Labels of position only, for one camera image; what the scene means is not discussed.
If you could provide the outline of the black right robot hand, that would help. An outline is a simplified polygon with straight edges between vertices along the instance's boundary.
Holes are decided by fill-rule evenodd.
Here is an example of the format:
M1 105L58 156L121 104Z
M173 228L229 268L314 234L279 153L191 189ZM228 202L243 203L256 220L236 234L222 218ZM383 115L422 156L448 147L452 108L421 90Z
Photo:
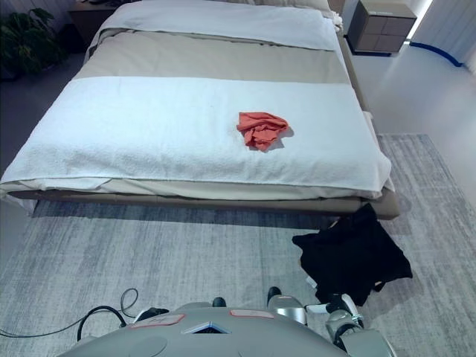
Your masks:
M331 314L338 310L349 312L349 308L340 294L332 294L328 303L309 304L305 305L304 309L307 313L312 314Z

